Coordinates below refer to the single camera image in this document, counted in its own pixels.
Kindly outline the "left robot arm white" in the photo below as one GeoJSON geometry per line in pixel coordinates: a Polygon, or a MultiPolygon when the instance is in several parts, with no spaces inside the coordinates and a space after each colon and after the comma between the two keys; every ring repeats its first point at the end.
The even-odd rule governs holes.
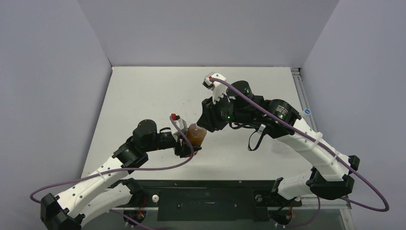
{"type": "Polygon", "coordinates": [[[201,145],[186,136],[186,122],[177,115],[171,127],[158,130],[155,121],[139,122],[124,144],[98,169],[71,188],[41,201],[40,219],[48,230],[79,230],[86,223],[112,208],[143,206],[147,196],[132,172],[148,161],[148,152],[174,149],[181,158],[191,157],[201,145]]]}

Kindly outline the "tea bottle red label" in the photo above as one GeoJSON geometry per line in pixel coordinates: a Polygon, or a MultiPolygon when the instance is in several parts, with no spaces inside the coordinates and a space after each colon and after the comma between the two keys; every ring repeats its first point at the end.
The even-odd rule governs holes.
{"type": "Polygon", "coordinates": [[[203,140],[207,135],[207,130],[198,126],[196,123],[190,124],[186,133],[186,137],[193,145],[194,153],[198,152],[197,147],[201,147],[203,140]]]}

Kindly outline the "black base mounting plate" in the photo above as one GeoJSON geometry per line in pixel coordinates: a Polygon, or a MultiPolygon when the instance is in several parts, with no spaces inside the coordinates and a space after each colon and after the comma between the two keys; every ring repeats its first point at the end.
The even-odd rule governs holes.
{"type": "Polygon", "coordinates": [[[273,180],[136,180],[142,189],[125,210],[157,211],[157,221],[268,221],[290,204],[273,190],[273,180]]]}

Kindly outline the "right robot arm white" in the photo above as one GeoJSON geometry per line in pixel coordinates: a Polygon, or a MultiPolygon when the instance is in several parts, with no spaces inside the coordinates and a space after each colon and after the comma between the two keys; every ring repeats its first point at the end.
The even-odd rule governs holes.
{"type": "Polygon", "coordinates": [[[273,203],[281,205],[308,194],[335,200],[352,192],[355,181],[351,172],[358,169],[359,158],[334,152],[322,134],[314,131],[289,103],[254,95],[244,80],[226,87],[205,79],[203,85],[213,94],[202,101],[198,126],[209,132],[232,124],[236,124],[236,129],[252,128],[261,138],[270,136],[286,144],[312,164],[308,172],[276,180],[270,191],[273,203]]]}

